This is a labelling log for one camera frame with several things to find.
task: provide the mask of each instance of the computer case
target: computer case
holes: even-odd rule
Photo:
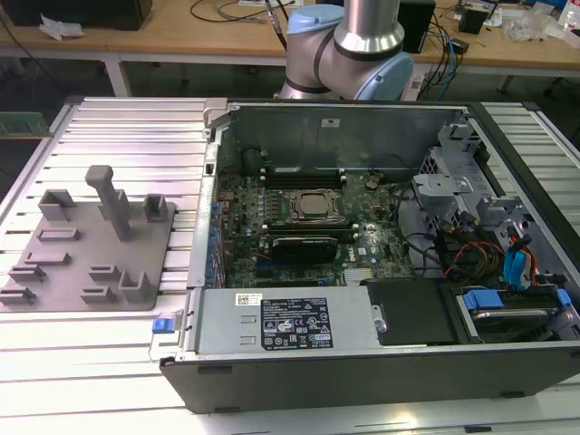
[[[0,0],[14,25],[39,25],[41,14],[64,23],[139,30],[152,0]]]
[[[316,0],[316,3],[342,6],[344,0]],[[403,51],[421,52],[434,10],[435,0],[401,0],[397,19],[405,29]]]

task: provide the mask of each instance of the black speaker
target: black speaker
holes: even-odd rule
[[[316,0],[317,4],[344,5],[344,0]],[[397,20],[405,29],[402,49],[420,53],[435,10],[435,0],[401,0]]]

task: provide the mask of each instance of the barcode sticker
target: barcode sticker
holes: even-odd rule
[[[260,305],[261,293],[236,293],[236,305]]]

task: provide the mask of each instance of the wooden table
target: wooden table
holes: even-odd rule
[[[219,19],[214,10],[218,0],[206,0],[196,13]],[[436,13],[453,5],[453,0],[439,0]],[[105,63],[117,96],[131,95],[123,62],[226,63],[247,65],[284,65],[285,53],[272,26],[248,23],[206,23],[189,13],[192,0],[154,0],[147,22],[138,32],[86,29],[86,36],[55,41],[37,28],[11,27],[14,36],[39,58],[87,59]],[[253,6],[233,5],[232,15],[257,11]],[[451,37],[470,44],[460,67],[465,73],[505,75],[580,76],[580,50],[555,38],[543,42],[512,43],[502,29],[482,29],[478,35],[458,32],[458,23],[449,19],[451,11],[440,19]],[[414,54],[415,71],[405,92],[413,99],[418,82],[440,60],[441,48],[429,36],[422,53]],[[24,57],[4,29],[0,28],[0,57]]]

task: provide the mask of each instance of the sticker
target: sticker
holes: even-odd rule
[[[267,351],[334,347],[325,297],[264,299],[261,305],[262,347]]]
[[[260,305],[261,293],[236,293],[236,305]]]

